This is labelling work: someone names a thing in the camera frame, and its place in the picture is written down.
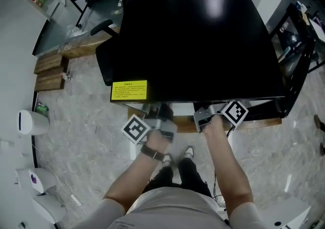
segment black chair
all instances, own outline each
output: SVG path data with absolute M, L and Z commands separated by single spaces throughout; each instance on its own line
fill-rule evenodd
M 97 25 L 90 31 L 90 35 L 93 36 L 99 31 L 103 30 L 112 37 L 98 47 L 96 47 L 96 58 L 100 67 L 104 83 L 107 86 L 112 85 L 113 77 L 113 64 L 114 58 L 117 56 L 117 44 L 118 44 L 118 33 L 109 28 L 109 25 L 113 24 L 112 20 L 106 20 L 101 24 Z
M 122 1 L 123 8 L 125 9 L 125 5 L 128 0 Z M 112 36 L 110 39 L 104 41 L 96 48 L 98 65 L 100 67 L 104 83 L 107 86 L 112 85 L 114 59 L 118 56 L 118 33 L 109 28 L 109 25 L 111 24 L 113 24 L 113 21 L 108 19 L 90 31 L 91 36 L 102 30 Z

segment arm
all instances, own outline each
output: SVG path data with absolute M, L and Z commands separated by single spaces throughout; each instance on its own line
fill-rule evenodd
M 164 153 L 169 141 L 161 135 L 160 131 L 154 130 L 148 136 L 146 145 L 153 150 Z M 111 185 L 104 199 L 115 200 L 127 212 L 142 194 L 158 163 L 158 160 L 140 152 L 130 167 Z
M 252 202 L 253 194 L 248 178 L 235 159 L 219 115 L 213 116 L 203 133 L 207 139 L 209 151 L 217 174 L 217 181 L 224 198 L 227 214 L 241 204 Z

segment mechanical part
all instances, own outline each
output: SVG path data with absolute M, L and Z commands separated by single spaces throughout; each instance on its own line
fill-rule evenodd
M 221 114 L 233 124 L 234 127 L 231 130 L 235 130 L 245 119 L 247 113 L 247 108 L 241 102 L 232 101 L 228 104 L 210 105 L 207 109 L 200 108 L 194 113 L 194 122 L 200 133 L 202 127 L 211 122 L 213 115 Z
M 213 115 L 222 114 L 221 110 L 226 106 L 226 104 L 210 105 L 207 109 L 200 108 L 194 113 L 194 122 L 197 127 L 198 132 L 202 131 L 202 127 L 211 122 Z
M 151 127 L 151 130 L 158 129 L 161 134 L 173 142 L 174 135 L 177 133 L 177 125 L 170 120 L 160 120 L 160 119 L 144 119 L 147 125 Z
M 163 121 L 173 121 L 174 112 L 167 104 L 149 105 L 144 119 L 160 119 Z

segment black pants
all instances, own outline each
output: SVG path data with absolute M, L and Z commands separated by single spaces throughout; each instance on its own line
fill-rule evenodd
M 203 182 L 199 173 L 197 172 L 197 166 L 190 158 L 184 158 L 178 164 L 178 170 L 182 181 L 181 185 L 173 183 L 174 173 L 172 168 L 164 167 L 159 171 L 158 175 L 148 183 L 143 193 L 167 186 L 189 189 L 197 193 L 207 195 L 208 197 L 212 197 L 208 185 Z

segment white sneaker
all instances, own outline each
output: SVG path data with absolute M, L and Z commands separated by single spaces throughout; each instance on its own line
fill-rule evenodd
M 193 160 L 194 158 L 194 148 L 192 146 L 188 146 L 184 151 L 184 158 L 190 158 Z
M 170 167 L 173 162 L 173 156 L 170 153 L 167 153 L 162 161 L 162 167 Z

